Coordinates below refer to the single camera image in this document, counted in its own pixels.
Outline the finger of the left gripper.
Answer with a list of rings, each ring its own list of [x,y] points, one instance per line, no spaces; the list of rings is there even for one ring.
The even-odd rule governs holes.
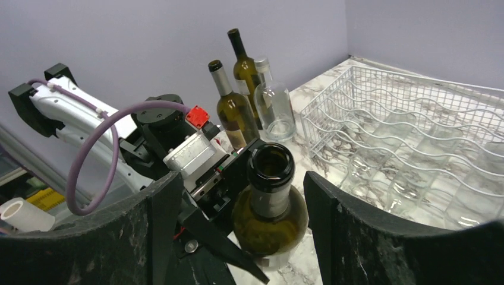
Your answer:
[[[219,229],[207,220],[201,209],[190,204],[179,215],[179,224],[204,244],[212,254],[222,261],[247,271],[263,284],[270,279],[258,265],[236,244],[224,236]]]

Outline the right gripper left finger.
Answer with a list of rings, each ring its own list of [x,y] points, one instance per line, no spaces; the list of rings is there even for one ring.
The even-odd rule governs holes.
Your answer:
[[[167,284],[183,190],[170,173],[53,231],[1,237],[1,283]]]

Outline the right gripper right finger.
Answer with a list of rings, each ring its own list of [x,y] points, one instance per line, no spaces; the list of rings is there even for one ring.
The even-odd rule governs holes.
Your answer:
[[[364,202],[313,171],[304,194],[324,284],[502,284],[503,221],[452,231]]]

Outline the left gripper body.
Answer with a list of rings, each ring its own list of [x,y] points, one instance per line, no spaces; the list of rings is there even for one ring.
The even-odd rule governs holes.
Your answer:
[[[231,213],[237,196],[250,182],[247,165],[253,151],[265,141],[255,139],[246,147],[226,153],[219,163],[198,180],[191,196],[206,217],[224,234],[232,232]]]

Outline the green wine bottle front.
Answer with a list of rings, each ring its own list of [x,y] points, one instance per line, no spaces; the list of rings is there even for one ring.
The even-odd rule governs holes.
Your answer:
[[[232,210],[233,231],[243,251],[262,269],[287,265],[308,228],[308,211],[292,185],[295,162],[282,144],[268,142],[253,150],[247,164],[249,186]]]

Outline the green wine bottle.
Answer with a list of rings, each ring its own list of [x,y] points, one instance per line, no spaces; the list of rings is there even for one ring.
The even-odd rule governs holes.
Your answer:
[[[227,35],[237,58],[237,61],[236,63],[234,63],[233,67],[233,75],[236,80],[238,89],[242,95],[248,98],[248,101],[251,104],[251,109],[253,111],[256,125],[259,130],[262,130],[262,123],[257,113],[253,98],[255,89],[260,84],[259,76],[254,64],[254,59],[247,55],[241,39],[240,31],[237,28],[230,29],[227,32]]]
[[[249,186],[232,210],[233,231],[243,251],[262,269],[287,265],[308,228],[308,211],[292,185],[295,162],[282,144],[268,142],[253,150],[247,164]]]
[[[216,112],[221,125],[235,150],[246,147],[260,137],[250,102],[242,94],[233,91],[221,61],[209,62],[208,68],[220,95]]]

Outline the clear bottle silver cap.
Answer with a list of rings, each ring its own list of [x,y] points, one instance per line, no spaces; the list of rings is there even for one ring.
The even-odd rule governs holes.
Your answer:
[[[254,104],[268,140],[283,142],[296,133],[296,124],[289,90],[280,81],[274,80],[267,57],[254,60],[260,83],[254,91]]]

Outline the green wine bottle back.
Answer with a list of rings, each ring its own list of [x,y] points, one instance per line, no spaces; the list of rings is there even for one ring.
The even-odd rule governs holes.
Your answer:
[[[254,64],[254,59],[247,55],[241,39],[240,31],[237,28],[230,29],[227,32],[227,35],[237,58],[237,61],[236,63],[234,63],[233,67],[233,75],[236,80],[238,89],[242,95],[248,98],[248,101],[251,104],[251,109],[253,111],[256,125],[259,130],[262,130],[262,123],[257,113],[253,98],[255,89],[260,84],[259,76]]]

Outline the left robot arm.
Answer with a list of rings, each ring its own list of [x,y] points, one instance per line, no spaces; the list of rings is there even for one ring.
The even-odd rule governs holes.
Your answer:
[[[76,219],[44,226],[52,216],[42,213],[28,219],[34,230],[2,237],[2,284],[234,284],[229,265],[269,282],[228,238],[260,140],[233,151],[209,115],[176,94],[116,110],[80,89],[64,64],[8,94],[36,132],[81,151],[64,181]],[[97,208],[77,192],[75,170],[88,154],[126,184],[127,197],[98,194]]]

